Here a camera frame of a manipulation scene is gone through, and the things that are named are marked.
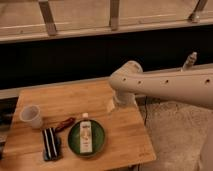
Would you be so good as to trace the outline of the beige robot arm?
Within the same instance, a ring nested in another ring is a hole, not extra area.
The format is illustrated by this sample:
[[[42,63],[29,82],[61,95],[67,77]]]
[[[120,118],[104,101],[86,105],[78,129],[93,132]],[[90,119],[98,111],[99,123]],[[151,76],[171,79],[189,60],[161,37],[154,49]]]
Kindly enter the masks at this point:
[[[109,85],[114,95],[108,110],[134,105],[136,94],[213,110],[213,63],[144,72],[128,61],[110,75]]]

